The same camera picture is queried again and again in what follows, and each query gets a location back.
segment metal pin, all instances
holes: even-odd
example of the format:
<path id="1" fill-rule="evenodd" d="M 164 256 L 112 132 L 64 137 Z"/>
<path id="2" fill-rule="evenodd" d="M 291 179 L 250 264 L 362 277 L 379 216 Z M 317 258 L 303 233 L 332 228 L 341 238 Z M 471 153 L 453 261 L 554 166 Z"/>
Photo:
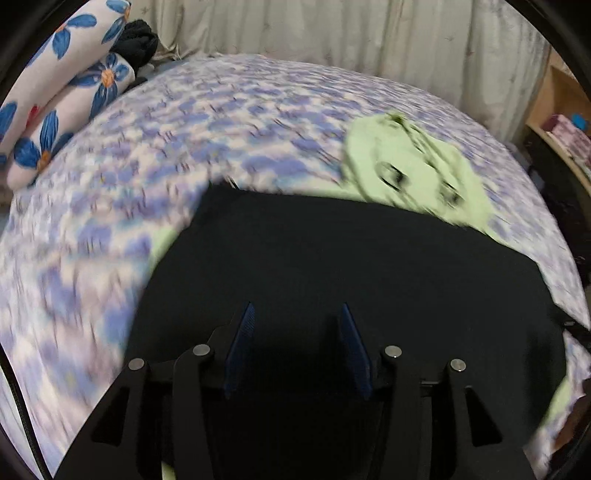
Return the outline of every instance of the metal pin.
<path id="1" fill-rule="evenodd" d="M 384 353 L 391 358 L 398 358 L 402 355 L 402 349 L 396 345 L 389 345 L 384 349 Z"/>
<path id="2" fill-rule="evenodd" d="M 140 370 L 144 367 L 144 365 L 145 362 L 141 358 L 134 358 L 127 364 L 130 370 Z"/>
<path id="3" fill-rule="evenodd" d="M 197 356 L 205 356 L 207 355 L 212 349 L 209 348 L 209 345 L 202 343 L 201 345 L 196 345 L 193 347 L 193 355 Z"/>
<path id="4" fill-rule="evenodd" d="M 449 364 L 456 372 L 463 372 L 466 369 L 466 362 L 459 358 L 454 358 Z"/>

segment blue gripper pad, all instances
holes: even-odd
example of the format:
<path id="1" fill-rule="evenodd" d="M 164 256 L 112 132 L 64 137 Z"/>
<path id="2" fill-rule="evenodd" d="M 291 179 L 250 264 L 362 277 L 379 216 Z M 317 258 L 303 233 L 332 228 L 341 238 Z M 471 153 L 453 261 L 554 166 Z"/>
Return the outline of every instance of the blue gripper pad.
<path id="1" fill-rule="evenodd" d="M 353 316 L 346 304 L 343 305 L 339 317 L 339 336 L 345 348 L 347 369 L 353 375 L 355 387 L 359 394 L 368 400 L 373 392 L 371 363 Z"/>
<path id="2" fill-rule="evenodd" d="M 255 332 L 255 308 L 249 303 L 244 311 L 240 326 L 226 357 L 226 377 L 224 393 L 229 398 L 238 388 L 248 357 L 252 351 L 252 341 Z"/>

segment pillow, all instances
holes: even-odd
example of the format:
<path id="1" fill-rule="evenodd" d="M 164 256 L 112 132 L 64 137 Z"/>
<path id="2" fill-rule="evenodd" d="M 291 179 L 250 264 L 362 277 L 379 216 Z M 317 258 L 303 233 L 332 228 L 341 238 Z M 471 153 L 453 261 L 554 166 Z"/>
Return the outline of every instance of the pillow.
<path id="1" fill-rule="evenodd" d="M 116 53 L 74 77 L 18 139 L 10 158 L 8 186 L 18 190 L 31 184 L 74 134 L 134 80 L 134 70 Z"/>
<path id="2" fill-rule="evenodd" d="M 90 0 L 39 48 L 0 108 L 0 170 L 37 112 L 74 75 L 109 52 L 129 10 L 125 0 Z"/>

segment bedsheet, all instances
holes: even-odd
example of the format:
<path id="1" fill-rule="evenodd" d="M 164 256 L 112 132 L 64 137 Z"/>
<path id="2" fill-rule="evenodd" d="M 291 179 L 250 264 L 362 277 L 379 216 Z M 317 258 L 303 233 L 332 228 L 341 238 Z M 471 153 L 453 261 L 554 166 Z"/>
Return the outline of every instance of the bedsheet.
<path id="1" fill-rule="evenodd" d="M 122 366 L 155 239 L 188 224 L 208 181 L 271 192 L 336 181 L 348 122 L 392 109 L 460 149 L 493 202 L 491 227 L 589 324 L 555 220 L 505 147 L 468 116 L 422 90 L 341 69 L 192 59 L 117 99 L 12 203 L 0 240 L 0 342 L 52 472 Z M 589 361 L 569 338 L 566 347 L 572 402 Z M 527 446 L 539 475 L 565 416 Z M 37 472 L 4 379 L 0 423 Z"/>

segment white curtain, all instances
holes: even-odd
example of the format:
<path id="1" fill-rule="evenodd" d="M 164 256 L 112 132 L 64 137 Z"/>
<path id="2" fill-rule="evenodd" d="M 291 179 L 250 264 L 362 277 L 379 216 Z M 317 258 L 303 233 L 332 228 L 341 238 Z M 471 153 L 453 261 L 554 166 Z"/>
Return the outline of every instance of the white curtain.
<path id="1" fill-rule="evenodd" d="M 523 125 L 548 44 L 505 0 L 135 0 L 160 57 L 261 53 L 390 78 L 502 141 Z"/>

